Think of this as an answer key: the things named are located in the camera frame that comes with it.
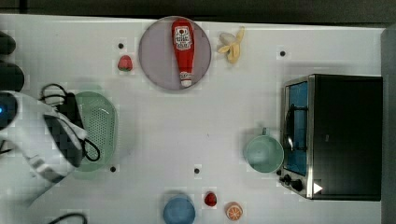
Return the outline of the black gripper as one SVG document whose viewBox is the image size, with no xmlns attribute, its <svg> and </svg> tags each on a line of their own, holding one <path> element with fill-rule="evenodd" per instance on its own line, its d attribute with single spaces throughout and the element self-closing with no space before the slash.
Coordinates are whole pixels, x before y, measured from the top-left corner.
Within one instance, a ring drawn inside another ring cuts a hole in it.
<svg viewBox="0 0 396 224">
<path fill-rule="evenodd" d="M 76 95 L 74 93 L 67 93 L 64 101 L 57 106 L 60 113 L 65 115 L 73 124 L 79 128 L 84 128 L 80 116 Z"/>
</svg>

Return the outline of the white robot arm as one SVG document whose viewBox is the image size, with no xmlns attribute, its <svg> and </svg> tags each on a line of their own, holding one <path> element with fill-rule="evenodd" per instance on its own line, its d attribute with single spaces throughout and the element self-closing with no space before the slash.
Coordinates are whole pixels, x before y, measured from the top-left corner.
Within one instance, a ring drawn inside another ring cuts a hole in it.
<svg viewBox="0 0 396 224">
<path fill-rule="evenodd" d="M 32 203 L 81 164 L 87 132 L 56 108 L 15 91 L 1 93 L 1 200 Z"/>
</svg>

